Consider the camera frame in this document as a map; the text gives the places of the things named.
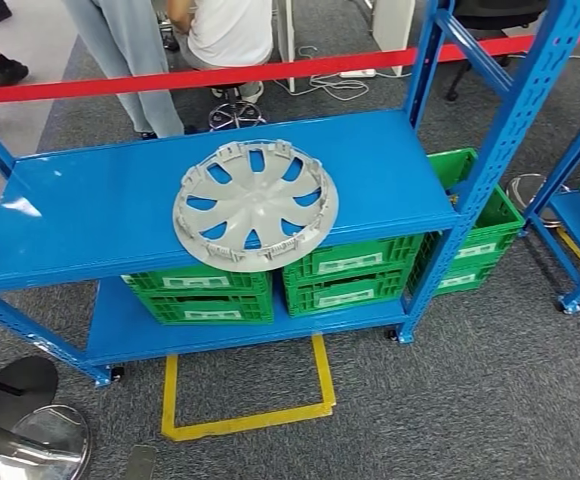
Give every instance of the stacked crates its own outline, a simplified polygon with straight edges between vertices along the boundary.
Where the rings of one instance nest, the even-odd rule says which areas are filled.
[[[283,268],[292,316],[399,297],[423,235],[318,248]]]
[[[165,325],[271,323],[270,273],[224,272],[207,265],[122,275]]]
[[[443,188],[448,190],[467,178],[476,158],[473,149],[439,153],[429,157]],[[452,261],[436,295],[480,287],[523,226],[523,218],[497,185],[474,227]],[[408,282],[413,291],[421,278],[440,234],[427,234]]]

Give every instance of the stanchion base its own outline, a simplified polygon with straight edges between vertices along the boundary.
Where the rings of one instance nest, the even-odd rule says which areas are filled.
[[[90,460],[90,429],[80,413],[64,405],[48,405],[22,419],[13,433],[79,456],[79,461],[30,465],[0,455],[0,480],[77,480]]]
[[[55,364],[43,357],[25,357],[0,371],[0,382],[24,390],[20,397],[0,390],[0,427],[12,430],[19,420],[55,399],[59,377]]]
[[[506,187],[506,194],[510,197],[517,210],[523,213],[545,181],[546,177],[539,173],[525,173],[510,180],[507,187]],[[561,188],[564,191],[568,190],[565,185]],[[541,212],[541,218],[547,228],[556,228],[561,225],[561,222],[559,221],[556,215],[549,207],[544,208]]]

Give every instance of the gray carpet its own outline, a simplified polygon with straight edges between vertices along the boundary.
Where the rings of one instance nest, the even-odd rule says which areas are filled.
[[[375,48],[353,2],[297,3],[299,44],[322,55]],[[432,89],[421,133],[429,152],[478,145],[498,106],[476,75],[461,84],[458,102],[442,100],[456,68],[441,66]],[[99,75],[81,43],[66,72]],[[270,83],[261,107],[272,121],[370,110],[398,105],[405,89],[402,80],[369,83],[368,95],[347,103],[322,92],[289,99]],[[213,105],[205,90],[174,98],[186,123],[197,127]],[[580,60],[572,60],[505,178],[549,171],[579,126]],[[58,101],[39,150],[132,137],[113,97]],[[580,170],[572,183],[579,181]],[[123,381],[101,390],[58,365],[57,399],[91,422],[93,480],[122,478],[135,444],[158,449],[156,480],[580,479],[580,315],[553,307],[556,292],[570,287],[531,235],[516,242],[482,289],[435,299],[415,345],[388,342],[382,329],[327,336],[338,404],[334,415],[317,420],[173,443],[159,434],[162,359],[127,365]],[[93,292],[92,284],[66,285],[8,299],[82,345]],[[0,368],[33,351],[0,329]],[[179,362],[178,425],[319,398],[307,339]]]

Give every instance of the perforated upright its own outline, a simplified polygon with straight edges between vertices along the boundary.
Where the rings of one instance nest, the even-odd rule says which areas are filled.
[[[42,154],[25,161],[12,158],[0,144],[0,173],[6,178],[0,198],[0,291],[100,280],[83,351],[1,299],[0,324],[98,385],[110,383],[108,365],[114,363],[314,333],[398,324],[400,342],[413,341],[433,292],[580,36],[580,0],[552,0],[535,44],[513,79],[452,17],[453,7],[453,0],[428,2],[402,110]],[[445,37],[457,43],[503,97],[470,176],[453,192],[459,195],[455,207],[416,137]],[[442,234],[409,302],[400,298],[289,318],[277,289],[270,324],[163,326],[119,278],[194,265],[196,260],[172,231],[172,205],[178,185],[172,180],[218,146],[262,138],[286,140],[319,158],[337,185],[339,214],[323,246]],[[400,154],[386,155],[394,151]],[[381,174],[359,175],[359,162],[368,159],[376,164],[366,171]],[[347,208],[351,204],[354,208]]]

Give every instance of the caster wheel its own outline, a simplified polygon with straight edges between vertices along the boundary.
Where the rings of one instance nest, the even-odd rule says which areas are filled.
[[[124,367],[114,367],[110,371],[110,379],[113,382],[118,382],[125,376],[125,368]]]
[[[163,39],[163,48],[168,50],[168,52],[178,52],[179,42],[178,42],[175,37],[165,37]]]
[[[578,303],[570,303],[568,305],[565,305],[563,303],[563,296],[560,295],[559,298],[557,298],[559,301],[559,304],[557,306],[557,309],[559,310],[561,313],[564,313],[565,315],[574,315],[575,313],[580,312],[580,305]]]
[[[399,336],[396,334],[396,329],[393,328],[392,330],[386,330],[384,334],[388,340],[392,340],[393,342],[399,341]]]

